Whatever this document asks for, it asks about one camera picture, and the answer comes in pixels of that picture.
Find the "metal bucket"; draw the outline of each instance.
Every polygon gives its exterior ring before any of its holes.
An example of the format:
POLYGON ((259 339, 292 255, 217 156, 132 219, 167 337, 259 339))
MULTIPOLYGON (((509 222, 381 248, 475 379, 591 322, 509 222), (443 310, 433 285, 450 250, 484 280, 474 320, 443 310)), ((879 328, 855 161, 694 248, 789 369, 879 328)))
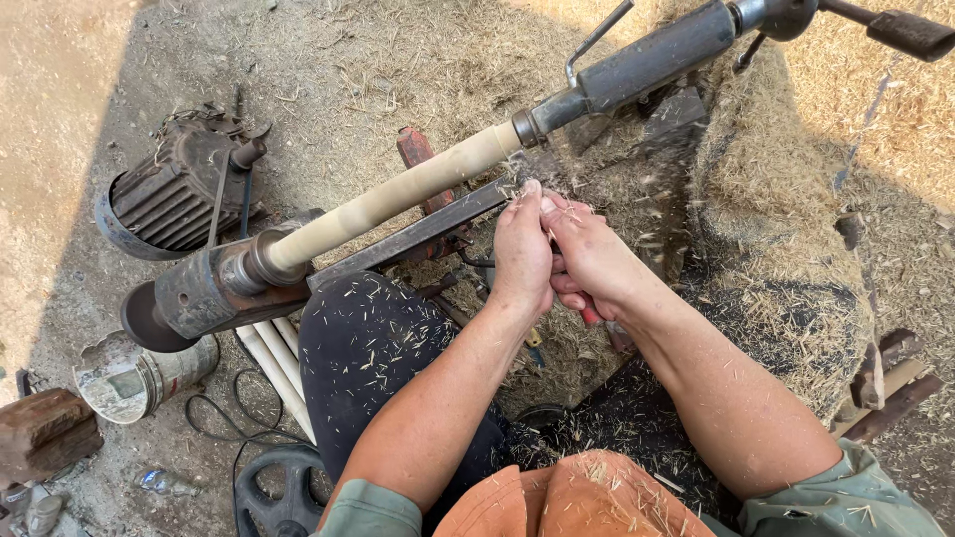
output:
POLYGON ((219 345, 206 335, 185 351, 154 353, 118 330, 83 349, 80 358, 83 365, 74 367, 80 396, 97 414, 125 425, 153 414, 211 373, 219 363, 219 345))

